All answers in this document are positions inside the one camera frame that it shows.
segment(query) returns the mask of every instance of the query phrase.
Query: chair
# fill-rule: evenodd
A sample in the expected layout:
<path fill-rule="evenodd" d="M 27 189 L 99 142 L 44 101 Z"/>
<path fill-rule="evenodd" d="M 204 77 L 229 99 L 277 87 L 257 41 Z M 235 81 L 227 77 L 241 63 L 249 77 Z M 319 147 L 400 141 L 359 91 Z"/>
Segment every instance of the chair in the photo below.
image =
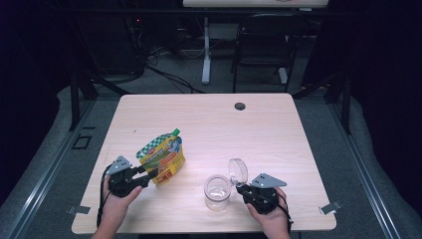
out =
<path fill-rule="evenodd" d="M 247 17 L 238 28 L 232 63 L 233 93 L 236 93 L 238 66 L 288 70 L 288 91 L 298 45 L 308 21 L 294 14 L 256 14 Z"/>

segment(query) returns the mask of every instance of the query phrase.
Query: chip bag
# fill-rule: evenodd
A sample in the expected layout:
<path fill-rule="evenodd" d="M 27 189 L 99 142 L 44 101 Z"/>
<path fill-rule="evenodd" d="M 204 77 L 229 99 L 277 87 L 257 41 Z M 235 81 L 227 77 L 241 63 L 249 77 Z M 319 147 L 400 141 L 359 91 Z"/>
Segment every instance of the chip bag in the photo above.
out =
<path fill-rule="evenodd" d="M 155 184 L 168 182 L 186 160 L 179 133 L 177 128 L 172 133 L 160 135 L 136 153 L 137 159 L 147 172 L 158 167 L 158 175 L 152 179 Z"/>

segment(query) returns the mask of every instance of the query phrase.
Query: person's arm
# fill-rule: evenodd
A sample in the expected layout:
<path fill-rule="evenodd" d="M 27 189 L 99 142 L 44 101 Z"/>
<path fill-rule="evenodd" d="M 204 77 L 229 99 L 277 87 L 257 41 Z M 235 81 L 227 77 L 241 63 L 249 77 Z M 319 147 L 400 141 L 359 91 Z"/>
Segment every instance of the person's arm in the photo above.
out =
<path fill-rule="evenodd" d="M 276 187 L 277 192 L 282 195 L 285 199 L 286 198 L 286 193 Z M 286 203 L 285 201 L 279 197 L 279 204 L 286 208 Z M 288 232 L 288 217 L 286 216 L 285 212 L 280 209 L 280 208 L 276 208 L 274 211 L 264 215 L 264 214 L 259 214 L 257 212 L 257 209 L 255 209 L 255 207 L 248 203 L 247 204 L 248 210 L 251 213 L 251 216 L 257 220 L 260 224 L 261 227 L 263 229 L 264 234 L 269 238 L 269 239 L 289 239 L 290 235 Z"/>
<path fill-rule="evenodd" d="M 92 238 L 113 238 L 118 228 L 126 216 L 127 209 L 129 204 L 139 195 L 142 188 L 137 186 L 133 191 L 126 197 L 120 198 L 109 194 L 108 190 L 108 180 L 109 177 L 105 179 L 103 196 L 108 198 L 105 201 L 103 208 L 103 219 L 100 223 L 99 228 L 96 233 L 94 233 Z"/>

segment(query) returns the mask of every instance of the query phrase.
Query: desk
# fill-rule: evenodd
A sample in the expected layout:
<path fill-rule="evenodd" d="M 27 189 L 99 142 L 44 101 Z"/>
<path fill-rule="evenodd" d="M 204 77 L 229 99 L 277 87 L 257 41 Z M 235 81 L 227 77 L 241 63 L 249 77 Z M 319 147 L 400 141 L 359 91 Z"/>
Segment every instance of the desk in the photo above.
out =
<path fill-rule="evenodd" d="M 243 111 L 235 109 L 243 103 Z M 249 181 L 266 172 L 285 181 L 292 230 L 330 230 L 332 214 L 293 99 L 287 94 L 124 96 L 105 137 L 78 214 L 75 233 L 94 233 L 102 173 L 119 155 L 138 166 L 135 154 L 158 135 L 180 129 L 185 164 L 166 184 L 149 183 L 129 207 L 120 233 L 225 233 L 261 231 L 242 196 L 215 212 L 205 205 L 203 184 L 212 174 L 229 176 L 230 158 L 242 158 Z"/>
<path fill-rule="evenodd" d="M 328 0 L 183 0 L 183 7 L 190 8 L 325 8 Z M 204 21 L 204 67 L 202 84 L 210 83 L 211 56 L 208 18 Z M 282 83 L 287 80 L 285 69 L 279 69 Z"/>

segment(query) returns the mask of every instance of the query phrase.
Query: clear glass jar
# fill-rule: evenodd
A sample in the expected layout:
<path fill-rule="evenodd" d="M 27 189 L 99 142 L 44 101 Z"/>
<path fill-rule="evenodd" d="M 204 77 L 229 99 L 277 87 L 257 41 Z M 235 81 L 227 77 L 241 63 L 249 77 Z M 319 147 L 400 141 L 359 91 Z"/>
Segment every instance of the clear glass jar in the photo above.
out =
<path fill-rule="evenodd" d="M 232 183 L 223 175 L 212 175 L 205 180 L 204 193 L 206 205 L 220 211 L 229 205 Z"/>

